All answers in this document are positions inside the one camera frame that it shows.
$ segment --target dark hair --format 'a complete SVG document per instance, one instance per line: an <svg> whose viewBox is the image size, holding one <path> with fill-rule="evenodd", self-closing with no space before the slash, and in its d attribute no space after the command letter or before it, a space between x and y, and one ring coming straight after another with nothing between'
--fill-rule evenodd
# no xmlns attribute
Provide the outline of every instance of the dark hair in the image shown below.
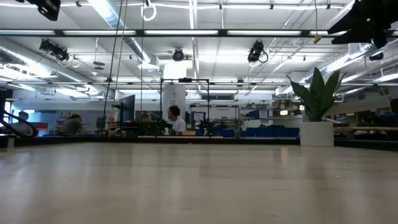
<svg viewBox="0 0 398 224"><path fill-rule="evenodd" d="M72 116L70 116L70 119L75 119L75 118L80 118L80 115L78 115L78 114L72 114Z"/></svg>
<svg viewBox="0 0 398 224"><path fill-rule="evenodd" d="M178 106L171 106L171 107L169 107L169 110L175 116L180 116L181 110Z"/></svg>
<svg viewBox="0 0 398 224"><path fill-rule="evenodd" d="M23 111L19 112L18 115L19 115L19 116L29 116L28 113L23 112Z"/></svg>

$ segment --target white planter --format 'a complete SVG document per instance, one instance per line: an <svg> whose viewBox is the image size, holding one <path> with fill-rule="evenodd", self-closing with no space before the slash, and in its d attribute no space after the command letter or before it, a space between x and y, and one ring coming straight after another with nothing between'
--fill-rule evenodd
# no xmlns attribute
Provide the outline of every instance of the white planter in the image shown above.
<svg viewBox="0 0 398 224"><path fill-rule="evenodd" d="M301 146L333 147L332 122L303 122L300 124Z"/></svg>

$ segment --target blue bin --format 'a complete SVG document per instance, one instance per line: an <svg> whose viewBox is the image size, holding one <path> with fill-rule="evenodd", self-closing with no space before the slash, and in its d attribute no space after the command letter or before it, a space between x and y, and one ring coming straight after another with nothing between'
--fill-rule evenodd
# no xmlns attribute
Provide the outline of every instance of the blue bin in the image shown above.
<svg viewBox="0 0 398 224"><path fill-rule="evenodd" d="M287 137L287 128L272 128L272 137Z"/></svg>
<svg viewBox="0 0 398 224"><path fill-rule="evenodd" d="M272 137L272 128L258 128L257 137Z"/></svg>
<svg viewBox="0 0 398 224"><path fill-rule="evenodd" d="M300 134L300 128L287 128L287 137L297 138Z"/></svg>
<svg viewBox="0 0 398 224"><path fill-rule="evenodd" d="M221 135L225 138L233 138L235 137L235 130L223 130Z"/></svg>
<svg viewBox="0 0 398 224"><path fill-rule="evenodd" d="M257 136L257 128L246 128L244 135L245 135L245 137L256 137Z"/></svg>
<svg viewBox="0 0 398 224"><path fill-rule="evenodd" d="M195 135L196 136L203 136L204 133L205 133L205 130L201 130L201 129L196 129L195 130Z"/></svg>

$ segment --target wooden floor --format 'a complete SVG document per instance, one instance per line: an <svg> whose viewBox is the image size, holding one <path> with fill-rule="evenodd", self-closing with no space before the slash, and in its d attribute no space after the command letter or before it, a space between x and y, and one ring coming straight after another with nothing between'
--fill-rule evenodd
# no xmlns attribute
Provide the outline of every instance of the wooden floor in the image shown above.
<svg viewBox="0 0 398 224"><path fill-rule="evenodd" d="M1 224L397 220L394 152L84 143L0 154Z"/></svg>

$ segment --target person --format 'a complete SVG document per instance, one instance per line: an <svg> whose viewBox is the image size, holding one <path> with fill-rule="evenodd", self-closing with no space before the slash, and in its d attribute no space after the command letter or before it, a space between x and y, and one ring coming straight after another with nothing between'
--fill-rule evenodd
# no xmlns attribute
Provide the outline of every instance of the person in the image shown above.
<svg viewBox="0 0 398 224"><path fill-rule="evenodd" d="M185 121L180 118L181 110L178 106L171 106L169 108L169 120L173 124L172 129L176 132L177 135L182 135L182 132L185 131L187 125Z"/></svg>
<svg viewBox="0 0 398 224"><path fill-rule="evenodd" d="M29 114L26 112L19 112L18 113L18 118L23 119L25 121L27 121L29 119ZM22 121L16 122L16 123L12 123L10 124L15 130L17 130L18 132L20 132L21 134L24 135L31 135L33 133L33 130L31 127L29 127L27 124L23 123Z"/></svg>
<svg viewBox="0 0 398 224"><path fill-rule="evenodd" d="M83 125L81 124L81 116L78 114L72 114L70 116L70 119L64 122L64 124L60 128L60 135L82 135L82 128Z"/></svg>

